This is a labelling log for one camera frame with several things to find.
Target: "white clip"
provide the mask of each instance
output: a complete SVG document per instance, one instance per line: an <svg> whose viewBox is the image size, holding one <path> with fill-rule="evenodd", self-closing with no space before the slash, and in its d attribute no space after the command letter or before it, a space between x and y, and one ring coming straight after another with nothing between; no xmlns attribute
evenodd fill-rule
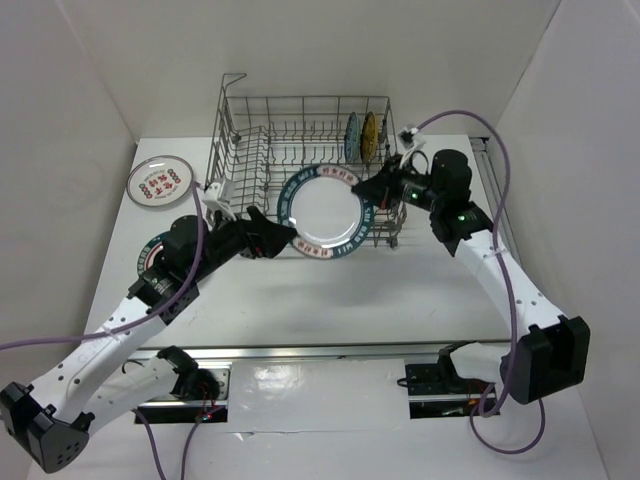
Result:
<svg viewBox="0 0 640 480"><path fill-rule="evenodd" d="M509 250L507 250L507 247L505 247L504 245L501 246L501 248L498 249L494 249L493 247L489 247L489 251L487 253L484 253L482 255L482 258L484 260L488 259L488 258L494 258L498 255L498 253L503 254L503 253L509 253Z"/></svg>
<svg viewBox="0 0 640 480"><path fill-rule="evenodd" d="M108 337L111 337L112 339L114 339L116 342L120 342L121 340L118 338L118 335L124 335L125 332L120 332L120 333L113 333L113 330L105 325L102 326L102 329L104 330L104 332L107 334Z"/></svg>
<svg viewBox="0 0 640 480"><path fill-rule="evenodd" d="M213 214L217 211L228 220L236 221L236 214L231 209L231 201L235 191L235 184L227 178L216 178L204 192L202 203L207 207L207 220L213 226Z"/></svg>
<svg viewBox="0 0 640 480"><path fill-rule="evenodd" d="M402 134L405 133L405 132L411 133L411 142L410 143L405 142L403 140L403 138L402 138ZM398 137L400 137L400 142L402 143L402 145L406 149L404 155L402 155L402 159L400 160L399 168L402 168L409 161L411 156L417 150L421 150L422 147L427 143L427 136L422 134L422 133L420 133L420 130L418 130L416 127L408 125L407 127L405 127L402 130L402 132L400 132L400 135L398 135Z"/></svg>

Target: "white plate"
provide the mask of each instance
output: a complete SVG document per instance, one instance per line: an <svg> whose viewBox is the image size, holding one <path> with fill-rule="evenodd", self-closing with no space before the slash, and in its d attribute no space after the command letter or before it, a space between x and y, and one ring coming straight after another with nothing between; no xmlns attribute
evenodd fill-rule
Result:
<svg viewBox="0 0 640 480"><path fill-rule="evenodd" d="M162 155L145 160L129 175L127 193L138 205L161 207L189 191L193 170L182 158Z"/></svg>
<svg viewBox="0 0 640 480"><path fill-rule="evenodd" d="M344 257L364 242L373 205L351 193L360 179L337 165L314 165L291 177L278 198L278 221L298 231L292 245L313 258Z"/></svg>
<svg viewBox="0 0 640 480"><path fill-rule="evenodd" d="M156 259L158 254L162 252L162 240L167 237L168 233L169 232L162 232L160 235L156 235L144 246L138 255L138 275L142 275L146 269L153 265L153 261Z"/></svg>

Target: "plate with blue rim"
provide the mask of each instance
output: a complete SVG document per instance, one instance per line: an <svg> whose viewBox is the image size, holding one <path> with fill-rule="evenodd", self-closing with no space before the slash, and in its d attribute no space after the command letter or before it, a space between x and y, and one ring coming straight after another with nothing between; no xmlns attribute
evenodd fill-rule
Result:
<svg viewBox="0 0 640 480"><path fill-rule="evenodd" d="M373 226L373 205L351 192L360 178L339 165L313 165L287 180L278 198L278 222L294 227L291 242L303 255L331 260L353 253Z"/></svg>
<svg viewBox="0 0 640 480"><path fill-rule="evenodd" d="M355 163L360 159L360 120L356 112L351 112L344 133L344 159Z"/></svg>
<svg viewBox="0 0 640 480"><path fill-rule="evenodd" d="M169 232L162 232L149 240L138 255L137 270L138 275L142 275L145 270L153 265L156 257L162 252L162 241L167 238Z"/></svg>

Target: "plate rim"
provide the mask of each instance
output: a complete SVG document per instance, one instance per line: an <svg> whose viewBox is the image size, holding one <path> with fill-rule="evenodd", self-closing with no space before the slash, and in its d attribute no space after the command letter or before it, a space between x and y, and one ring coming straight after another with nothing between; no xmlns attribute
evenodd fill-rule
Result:
<svg viewBox="0 0 640 480"><path fill-rule="evenodd" d="M351 155L351 157L347 157L347 132L349 130L349 126L351 124L351 119L354 119L354 123L355 123L355 128L354 130L356 131L356 133L358 134L358 141L355 142L356 143L356 148L354 149L355 151L358 152L358 155L360 155L360 141L361 141L361 132L360 132L360 117L358 116L358 114L356 112L351 112L349 114L349 119L347 120L347 126L345 128L345 132L344 132L344 159L347 163L355 163L357 161L357 158L351 158L353 157L353 155Z"/></svg>
<svg viewBox="0 0 640 480"><path fill-rule="evenodd" d="M364 129L367 126L367 119L368 118L373 118L373 152L371 153L371 156L367 159L364 158L364 156L362 155L362 139L364 138ZM371 110L369 110L367 112L367 114L364 117L364 122L362 122L362 133L360 134L360 159L362 160L363 163L369 164L371 163L371 160L373 160L373 157L376 153L376 145L378 143L378 119L376 118L376 114L373 113Z"/></svg>
<svg viewBox="0 0 640 480"><path fill-rule="evenodd" d="M145 161L141 162L136 168L131 170L131 173L129 173L129 177L127 178L127 195L129 196L129 198L131 199L131 201L133 203L135 203L136 205L140 205L141 207L148 207L148 208L166 207L167 205L171 205L173 202L176 202L176 201L180 200L189 191L189 188L187 188L184 192L182 192L182 194L178 195L177 197L175 197L174 199L172 199L168 203L163 203L162 205L146 205L144 203L140 203L135 198L133 198L133 195L131 194L131 179L133 178L133 176L135 175L135 173L138 170L140 170L142 167L144 167L146 164L150 163L152 160L155 160L156 158L170 158L172 160L177 160L177 161L183 163L187 167L187 169L189 170L189 174L191 175L191 178L189 179L189 182L185 182L185 184L187 186L191 185L191 182L193 182L193 179L195 178L195 175L193 173L193 167L191 167L189 162L187 162L182 157L178 157L176 155L155 155L155 156L153 156L151 158L147 158Z"/></svg>
<svg viewBox="0 0 640 480"><path fill-rule="evenodd" d="M142 247L142 249L140 250L140 253L138 254L138 258L136 261L136 271L138 272L138 275L141 275L142 272L144 272L144 269L142 270L142 272L140 272L140 261L142 260L142 264L144 265L144 263L146 263L147 259L149 258L149 255L151 254L151 252L153 252L153 249L157 247L159 244L162 244L162 241L167 237L167 235L169 235L169 230L165 232L160 232L157 235L154 235L152 238L150 238L147 241L147 243L144 244L144 247ZM158 242L154 243L153 246L151 246L154 240L158 240ZM147 248L149 248L149 251L147 252L147 255L143 257L142 255L143 253L145 253L145 250Z"/></svg>
<svg viewBox="0 0 640 480"><path fill-rule="evenodd" d="M305 173L307 173L309 171L315 171L316 172L315 175L309 175L307 178L302 179L302 181L300 181L299 184L296 185L296 187L288 195L289 196L289 202L288 202L288 207L287 207L287 213L291 213L291 205L292 205L291 200L293 200L293 198L295 197L296 192L298 192L300 190L300 187L302 187L304 184L306 184L307 182L310 182L311 180L313 180L315 178L323 177L323 175L318 173L318 169L321 168L321 167L339 168L341 170L345 170L345 171L349 172L351 175L353 175L357 179L356 183L359 183L359 182L362 181L362 179L356 173L354 173L349 168L346 168L346 167L344 167L342 165L314 164L314 165L309 165L307 167L301 168L300 170L298 170L298 172L296 172L294 175L289 177L289 179L285 182L284 187L282 188L282 190L280 192L280 195L278 196L278 204L277 204L277 207L276 207L276 214L277 214L277 218L278 218L278 223L280 223L281 225L289 225L288 218L283 218L284 215L282 215L282 213L283 213L282 209L283 209L283 203L285 202L285 196L288 193L288 191L290 190L291 183L293 183L301 175L303 175L303 174L305 174ZM332 255L330 257L326 257L326 258L317 257L317 256L314 256L314 255L309 255L309 254L301 251L300 249L298 249L296 247L296 245L295 245L295 242L296 242L296 240L298 238L302 238L301 235L297 235L289 243L291 244L291 246L297 252L300 252L302 255L304 255L307 258L313 258L313 259L316 259L316 260L334 260L334 259L346 257L347 255L353 253L354 251L356 251L358 249L358 247L360 247L364 243L364 241L369 236L369 233L371 231L371 228L373 227L374 218L375 218L375 212L374 212L373 204L371 202L369 202L368 200L365 200L363 198L359 198L358 197L358 200L360 201L361 214L360 214L360 222L358 224L358 228L356 228L354 233L346 241L342 242L340 245L337 245L335 247L331 247L331 248L325 249L323 247L319 247L318 246L319 248L323 248L324 250L331 250L332 251ZM369 216L370 216L369 222L366 222L367 212L369 212ZM360 240L357 243L353 243L353 248L352 249L349 249L349 250L346 250L346 251L343 251L342 253L340 253L339 250L341 249L341 247L344 247L345 245L347 245L350 242L354 242L354 239L358 236L358 234L362 235L362 240ZM308 244L310 244L310 245L314 245L312 242L309 242L308 240L303 239L303 241L308 243Z"/></svg>

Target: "metal wire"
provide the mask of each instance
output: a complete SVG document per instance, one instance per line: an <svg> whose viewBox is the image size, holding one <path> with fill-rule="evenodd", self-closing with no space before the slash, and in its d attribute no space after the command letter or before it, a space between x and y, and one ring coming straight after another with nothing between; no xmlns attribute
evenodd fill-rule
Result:
<svg viewBox="0 0 640 480"><path fill-rule="evenodd" d="M225 74L220 86L206 187L216 178L235 184L231 204L240 214L255 205L276 218L276 205L285 182L302 167L339 164L366 179L397 151L389 97L385 96L231 96L229 87L246 77ZM371 162L347 163L344 135L352 112L361 124L367 112L378 121L378 145ZM395 248L406 219L404 204L379 210L368 242Z"/></svg>

